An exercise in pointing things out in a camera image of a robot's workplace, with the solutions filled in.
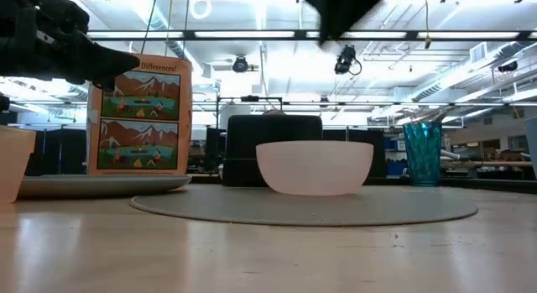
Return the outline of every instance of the book cover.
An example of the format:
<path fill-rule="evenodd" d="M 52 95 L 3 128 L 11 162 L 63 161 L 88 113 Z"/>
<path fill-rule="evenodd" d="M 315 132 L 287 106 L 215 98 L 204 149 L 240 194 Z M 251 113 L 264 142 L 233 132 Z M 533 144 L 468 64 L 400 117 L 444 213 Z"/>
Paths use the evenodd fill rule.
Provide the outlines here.
<path fill-rule="evenodd" d="M 192 100 L 188 60 L 137 55 L 140 67 L 93 89 L 88 106 L 90 175 L 184 175 Z"/>

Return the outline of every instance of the illustration of mountains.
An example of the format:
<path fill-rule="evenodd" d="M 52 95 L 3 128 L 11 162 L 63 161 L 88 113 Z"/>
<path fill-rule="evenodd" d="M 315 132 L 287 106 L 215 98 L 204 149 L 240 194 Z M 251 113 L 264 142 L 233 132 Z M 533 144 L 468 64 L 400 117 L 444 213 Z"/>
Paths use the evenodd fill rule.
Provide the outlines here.
<path fill-rule="evenodd" d="M 179 85 L 160 81 L 157 76 L 151 76 L 148 80 L 142 81 L 121 75 L 116 77 L 116 88 L 125 97 L 153 96 L 179 99 Z"/>
<path fill-rule="evenodd" d="M 177 133 L 149 126 L 143 132 L 125 128 L 119 122 L 102 123 L 100 148 L 159 145 L 177 146 Z"/>

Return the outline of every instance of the plate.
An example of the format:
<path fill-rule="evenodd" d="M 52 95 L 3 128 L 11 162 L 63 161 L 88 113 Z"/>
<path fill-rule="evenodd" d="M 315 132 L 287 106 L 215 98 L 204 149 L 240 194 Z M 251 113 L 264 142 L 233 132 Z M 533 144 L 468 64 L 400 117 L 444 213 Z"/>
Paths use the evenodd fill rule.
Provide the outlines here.
<path fill-rule="evenodd" d="M 123 197 L 159 194 L 190 183 L 177 175 L 42 175 L 27 176 L 18 197 Z"/>

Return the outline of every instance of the wooden table surface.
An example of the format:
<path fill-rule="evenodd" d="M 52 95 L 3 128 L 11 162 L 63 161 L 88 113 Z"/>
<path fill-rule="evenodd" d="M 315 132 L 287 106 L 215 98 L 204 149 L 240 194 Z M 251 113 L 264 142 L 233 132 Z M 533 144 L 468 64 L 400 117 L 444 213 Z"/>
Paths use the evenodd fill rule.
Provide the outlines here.
<path fill-rule="evenodd" d="M 123 199 L 21 201 L 0 206 L 0 291 L 536 292 L 537 196 L 441 190 L 480 212 L 408 227 L 283 228 L 152 215 Z"/>

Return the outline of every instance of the pink cup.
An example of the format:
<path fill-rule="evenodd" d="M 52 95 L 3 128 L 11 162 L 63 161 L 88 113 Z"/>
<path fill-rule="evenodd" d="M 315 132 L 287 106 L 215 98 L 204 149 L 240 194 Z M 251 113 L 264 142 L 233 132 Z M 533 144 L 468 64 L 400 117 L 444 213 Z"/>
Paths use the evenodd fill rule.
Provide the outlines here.
<path fill-rule="evenodd" d="M 258 165 L 273 190 L 302 196 L 356 193 L 368 177 L 373 146 L 337 141 L 261 144 Z"/>

